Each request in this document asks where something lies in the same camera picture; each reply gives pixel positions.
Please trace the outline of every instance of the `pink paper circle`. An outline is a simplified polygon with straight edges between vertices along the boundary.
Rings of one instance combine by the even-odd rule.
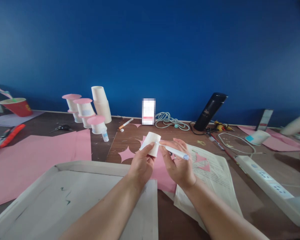
[[[91,103],[92,100],[90,98],[79,98],[73,101],[74,103],[84,104],[84,103]]]
[[[94,115],[96,115],[95,113],[94,114],[92,114],[91,116],[88,116],[88,117],[86,117],[86,116],[80,116],[80,115],[78,115],[78,117],[81,117],[81,118],[90,118],[90,117],[93,117]]]
[[[98,125],[100,123],[103,123],[104,121],[106,120],[106,118],[102,115],[97,115],[97,116],[94,116],[92,118],[89,118],[87,120],[87,123],[91,124],[91,125]]]
[[[63,95],[62,98],[63,99],[68,99],[68,100],[75,100],[78,98],[81,98],[82,96],[79,94],[67,94],[67,95]]]

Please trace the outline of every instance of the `person's left hand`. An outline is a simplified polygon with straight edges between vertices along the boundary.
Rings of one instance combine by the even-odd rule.
[[[136,152],[127,174],[139,183],[143,184],[143,186],[148,182],[152,175],[154,161],[156,158],[148,155],[148,153],[153,146],[154,142]]]

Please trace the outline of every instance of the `keys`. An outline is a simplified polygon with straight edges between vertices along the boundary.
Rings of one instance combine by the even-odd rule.
[[[58,131],[58,130],[64,130],[64,131],[71,131],[71,132],[73,132],[73,130],[71,129],[71,127],[69,125],[64,124],[64,125],[59,125],[54,130],[52,130],[50,133]]]
[[[56,128],[55,128],[54,130],[52,130],[50,133],[60,130],[60,129],[61,129],[61,127],[62,127],[61,125],[60,125],[60,126],[58,126],[58,127],[56,127]]]

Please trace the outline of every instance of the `power strip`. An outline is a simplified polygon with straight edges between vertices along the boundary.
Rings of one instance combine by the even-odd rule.
[[[236,156],[235,160],[290,220],[300,227],[300,197],[295,198],[250,157]]]

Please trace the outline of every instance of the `small bottle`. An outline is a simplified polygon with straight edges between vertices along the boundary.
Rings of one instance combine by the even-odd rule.
[[[107,128],[104,128],[103,131],[102,131],[102,137],[103,137],[103,140],[105,142],[109,142],[109,137],[108,137],[108,133],[107,133]]]

